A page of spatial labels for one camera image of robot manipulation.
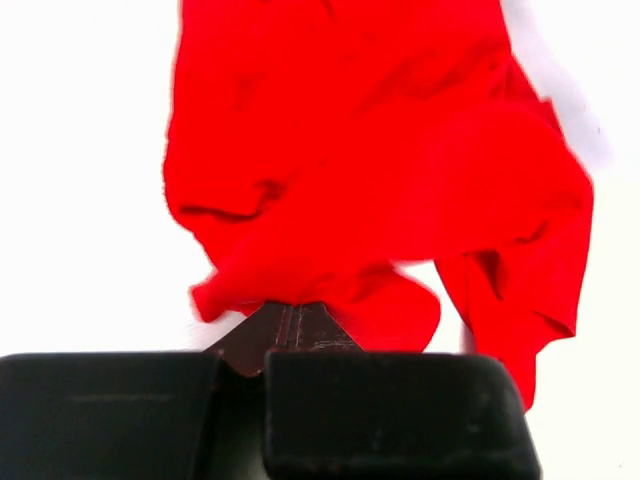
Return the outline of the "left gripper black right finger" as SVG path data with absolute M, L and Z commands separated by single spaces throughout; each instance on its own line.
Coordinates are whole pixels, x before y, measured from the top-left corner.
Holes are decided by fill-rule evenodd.
M 538 479 L 504 366 L 357 348 L 321 304 L 289 306 L 265 359 L 263 462 L 273 479 Z

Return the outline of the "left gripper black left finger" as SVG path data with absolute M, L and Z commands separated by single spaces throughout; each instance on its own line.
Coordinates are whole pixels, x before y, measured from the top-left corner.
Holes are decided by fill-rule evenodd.
M 5 479 L 263 479 L 268 304 L 204 352 L 14 354 L 1 360 Z

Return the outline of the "red t-shirt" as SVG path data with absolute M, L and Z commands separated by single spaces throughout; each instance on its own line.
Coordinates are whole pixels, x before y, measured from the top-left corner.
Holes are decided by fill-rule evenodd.
M 214 265 L 201 320 L 324 303 L 366 350 L 420 352 L 440 305 L 526 406 L 576 331 L 593 186 L 496 1 L 185 1 L 163 173 Z

